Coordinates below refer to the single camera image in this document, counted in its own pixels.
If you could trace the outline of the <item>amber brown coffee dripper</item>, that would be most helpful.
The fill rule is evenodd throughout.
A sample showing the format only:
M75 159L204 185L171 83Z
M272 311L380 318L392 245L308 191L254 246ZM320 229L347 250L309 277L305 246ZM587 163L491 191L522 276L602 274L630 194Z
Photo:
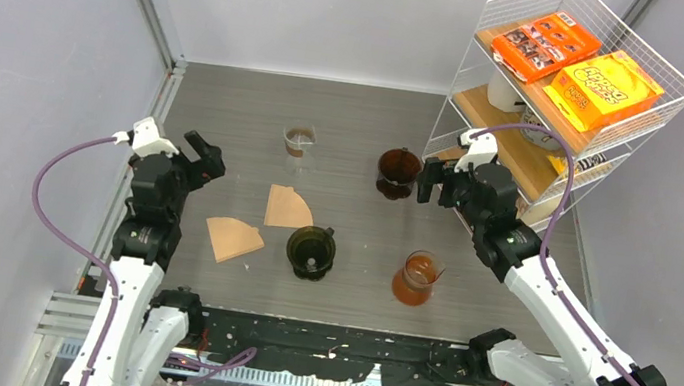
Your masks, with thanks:
M421 166L421 160L406 147L387 150L379 156L375 186L388 200L405 199L413 191Z

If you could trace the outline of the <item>brown paper coffee filter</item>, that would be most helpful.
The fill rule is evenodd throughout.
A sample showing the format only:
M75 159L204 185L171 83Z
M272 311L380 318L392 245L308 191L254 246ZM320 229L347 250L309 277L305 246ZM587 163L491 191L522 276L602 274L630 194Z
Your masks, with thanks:
M308 227L314 223L312 216L308 204L292 187L271 185L265 226L293 229Z

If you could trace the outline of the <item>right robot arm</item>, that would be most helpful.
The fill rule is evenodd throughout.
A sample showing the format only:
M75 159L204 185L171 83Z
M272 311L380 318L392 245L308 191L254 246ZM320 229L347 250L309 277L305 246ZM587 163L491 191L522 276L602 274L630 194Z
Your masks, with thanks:
M667 386L655 366L639 367L604 333L558 272L537 233L517 217L517 185L510 171L492 162L468 164L430 158L417 180L417 200L461 213L474 250L538 321L559 353L557 364L537 356L506 329L469 342L466 372L477 384L497 379L514 386Z

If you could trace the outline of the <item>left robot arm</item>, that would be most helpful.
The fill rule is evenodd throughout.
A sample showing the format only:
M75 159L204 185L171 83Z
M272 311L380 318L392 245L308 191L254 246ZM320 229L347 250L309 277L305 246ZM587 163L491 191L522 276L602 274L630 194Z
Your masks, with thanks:
M106 288L78 356L58 386L151 386L177 345L193 346L205 331L200 298L160 285L182 236L187 197L224 176L221 150L196 131L185 140L191 160L144 118L117 133L133 151L126 217L102 268Z

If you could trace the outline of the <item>dark green coffee dripper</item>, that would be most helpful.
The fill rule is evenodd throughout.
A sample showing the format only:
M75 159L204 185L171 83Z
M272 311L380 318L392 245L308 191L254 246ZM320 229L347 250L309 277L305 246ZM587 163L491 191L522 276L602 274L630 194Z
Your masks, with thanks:
M286 243L293 274L304 280L321 281L333 268L336 254L334 229L315 225L296 229Z

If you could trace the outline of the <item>yellow black snack packet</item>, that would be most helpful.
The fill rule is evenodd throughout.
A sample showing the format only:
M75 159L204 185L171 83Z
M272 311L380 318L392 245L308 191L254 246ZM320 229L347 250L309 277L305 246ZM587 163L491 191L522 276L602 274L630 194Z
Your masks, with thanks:
M566 177L568 177L568 161L564 155L549 154L546 156L546 158L559 178L565 179ZM600 166L601 164L604 164L606 162L608 162L608 159L605 157L604 154L600 153L591 155L590 157L586 157L580 160L577 159L574 162L574 173L579 175L582 172L594 169L595 167Z

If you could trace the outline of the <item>clear glass beaker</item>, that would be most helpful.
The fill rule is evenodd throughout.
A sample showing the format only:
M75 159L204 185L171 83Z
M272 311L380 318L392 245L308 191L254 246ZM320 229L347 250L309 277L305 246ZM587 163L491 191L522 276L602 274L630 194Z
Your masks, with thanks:
M312 124L295 122L283 129L284 148L287 153L284 167L290 175L306 175L316 164L317 135Z

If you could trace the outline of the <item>white ceramic mug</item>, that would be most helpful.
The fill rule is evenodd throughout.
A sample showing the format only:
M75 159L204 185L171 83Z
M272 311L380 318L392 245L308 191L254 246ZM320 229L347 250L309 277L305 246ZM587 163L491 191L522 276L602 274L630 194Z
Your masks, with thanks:
M504 113L520 113L526 108L524 99L498 71L493 72L488 82L487 100L490 105Z

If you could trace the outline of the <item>orange glass carafe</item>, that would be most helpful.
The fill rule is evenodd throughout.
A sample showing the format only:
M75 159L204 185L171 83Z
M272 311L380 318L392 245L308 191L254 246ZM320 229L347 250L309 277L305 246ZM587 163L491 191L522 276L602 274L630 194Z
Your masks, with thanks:
M420 306L432 296L432 289L446 265L426 250L411 253L392 279L392 292L404 305Z

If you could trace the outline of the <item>yellow snack box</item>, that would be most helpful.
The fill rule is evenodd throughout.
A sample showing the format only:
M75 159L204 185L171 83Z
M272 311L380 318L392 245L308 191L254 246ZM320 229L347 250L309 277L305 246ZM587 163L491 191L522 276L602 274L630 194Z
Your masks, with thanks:
M649 110L664 94L662 86L622 50L564 67L543 91L580 133Z

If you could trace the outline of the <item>orange snack box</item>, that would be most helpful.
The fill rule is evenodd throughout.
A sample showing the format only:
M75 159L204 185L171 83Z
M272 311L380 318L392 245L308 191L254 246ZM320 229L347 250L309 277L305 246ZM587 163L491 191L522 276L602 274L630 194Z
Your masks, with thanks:
M493 60L526 85L586 60L601 48L600 39L565 11L522 23L491 42Z

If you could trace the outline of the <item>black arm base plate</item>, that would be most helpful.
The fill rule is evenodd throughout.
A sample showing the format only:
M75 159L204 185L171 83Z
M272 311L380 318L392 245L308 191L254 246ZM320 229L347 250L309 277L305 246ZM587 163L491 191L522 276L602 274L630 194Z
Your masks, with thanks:
M495 379L464 344L386 331L315 323L170 301L188 314L179 345L222 364L251 349L247 367L332 381L362 382L380 373L383 386L513 386Z

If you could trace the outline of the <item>aluminium frame rail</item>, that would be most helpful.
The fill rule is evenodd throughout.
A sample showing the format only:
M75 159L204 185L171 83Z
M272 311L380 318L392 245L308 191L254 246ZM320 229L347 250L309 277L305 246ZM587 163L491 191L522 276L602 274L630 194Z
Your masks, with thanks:
M99 298L94 297L54 293L39 320L37 331L42 335L61 339L58 350L61 357L76 357L81 351L81 344L87 336L100 302ZM218 381L253 386L385 386L380 364L374 365L372 371L357 382L353 379L345 381L318 379L314 375L297 376L289 371L276 372L252 367L237 367L223 371L215 375L215 378ZM453 383L449 386L476 385Z

